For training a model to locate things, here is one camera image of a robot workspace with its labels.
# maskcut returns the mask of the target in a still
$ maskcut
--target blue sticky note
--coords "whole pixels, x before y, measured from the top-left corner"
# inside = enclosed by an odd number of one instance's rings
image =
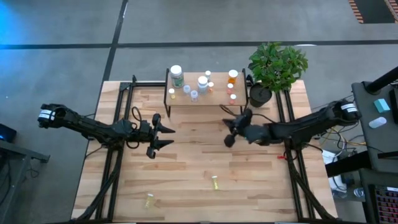
[[[374,102],[374,105],[377,108],[377,111],[379,113],[384,113],[390,110],[390,107],[388,106],[387,102],[385,99],[378,99]]]

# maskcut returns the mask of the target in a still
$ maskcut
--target keyboard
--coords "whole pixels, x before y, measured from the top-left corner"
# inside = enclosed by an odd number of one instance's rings
[[[398,188],[370,185],[376,221],[398,223]]]

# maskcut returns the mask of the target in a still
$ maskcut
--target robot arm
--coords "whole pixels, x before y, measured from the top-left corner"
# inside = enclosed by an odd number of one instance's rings
[[[65,127],[81,133],[85,138],[95,138],[105,147],[115,147],[129,142],[149,142],[147,156],[155,159],[154,150],[173,143],[173,140],[159,140],[157,133],[174,133],[174,130],[162,126],[160,114],[155,114],[152,118],[153,128],[146,120],[141,120],[138,111],[139,125],[126,119],[121,119],[114,124],[104,124],[86,116],[82,116],[64,105],[43,104],[42,111],[37,121],[41,128],[60,128]]]
[[[245,137],[249,144],[268,146],[289,139],[294,146],[300,148],[303,143],[309,142],[312,136],[336,125],[353,125],[361,117],[355,105],[346,100],[334,101],[320,111],[288,123],[251,125],[252,116],[252,111],[246,109],[236,119],[223,119],[231,132],[224,140],[226,146],[232,147],[235,136],[240,135]]]

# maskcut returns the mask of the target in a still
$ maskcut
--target electronic equipment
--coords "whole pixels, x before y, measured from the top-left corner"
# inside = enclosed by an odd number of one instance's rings
[[[398,188],[369,186],[374,215],[379,223],[398,223]]]
[[[12,143],[17,135],[17,131],[0,124],[0,141]]]

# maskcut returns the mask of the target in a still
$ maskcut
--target potted plant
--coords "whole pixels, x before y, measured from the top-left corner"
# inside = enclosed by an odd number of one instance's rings
[[[289,90],[308,68],[308,60],[301,50],[290,46],[282,49],[277,42],[260,45],[249,59],[252,61],[249,69],[256,82],[250,88],[250,104],[254,107],[267,103],[272,92]]]

